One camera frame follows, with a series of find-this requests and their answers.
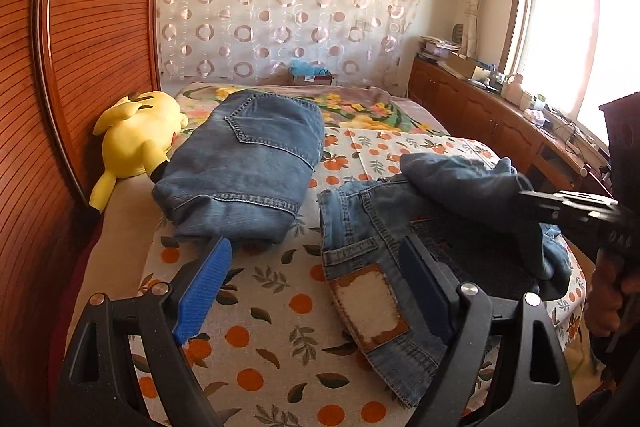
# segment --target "wooden headboard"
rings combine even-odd
[[[0,365],[47,410],[60,294],[92,231],[98,115],[159,89],[155,0],[0,0]]]

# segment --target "floral bedsheet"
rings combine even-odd
[[[472,140],[326,128],[322,162],[284,242],[234,252],[201,333],[182,347],[227,427],[405,425],[412,410],[372,370],[335,310],[321,266],[316,196],[347,180],[396,174],[402,154],[424,151],[480,158],[488,166],[498,160]],[[196,255],[193,245],[173,239],[173,231],[167,220],[158,223],[141,293],[170,280]],[[545,303],[563,348],[577,334],[585,295],[584,276],[571,251],[569,256],[567,295]],[[131,346],[150,415],[166,423],[140,338]],[[466,412],[484,402],[496,357],[497,349],[486,357]]]
[[[401,131],[412,134],[449,134],[431,114],[415,102],[391,96],[377,87],[359,89],[340,86],[234,86],[194,82],[175,97],[189,116],[182,131],[188,137],[207,120],[211,111],[228,95],[241,89],[257,89],[295,96],[314,102],[322,112],[324,125],[333,128]]]

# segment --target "window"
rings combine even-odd
[[[640,90],[639,28],[640,0],[514,0],[501,66],[607,144],[598,106]]]

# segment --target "denim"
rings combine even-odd
[[[322,154],[314,103],[245,89],[179,147],[153,189],[178,237],[280,243]]]
[[[418,190],[405,174],[347,182],[318,194],[318,203],[326,279],[336,280],[379,263],[410,327],[365,353],[375,371],[410,407],[418,404],[433,380],[448,339],[438,336],[433,324],[430,329],[431,317],[420,313],[399,268],[398,247],[407,234],[416,233],[432,257],[446,263],[460,282],[473,281],[488,295],[519,299],[524,292],[539,290],[539,281],[523,266],[511,233],[496,232],[451,212]]]
[[[559,299],[571,278],[566,248],[556,238],[558,227],[521,219],[511,198],[521,190],[533,190],[529,180],[502,158],[492,169],[480,160],[436,153],[408,154],[400,169],[424,195],[447,210],[500,233],[511,234],[526,270],[538,279],[541,297]]]

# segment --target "pikachu plush toy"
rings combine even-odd
[[[145,92],[132,100],[126,96],[102,113],[94,135],[104,133],[104,174],[91,192],[89,205],[102,213],[118,178],[143,172],[151,178],[168,161],[166,153],[187,123],[175,99],[161,91]]]

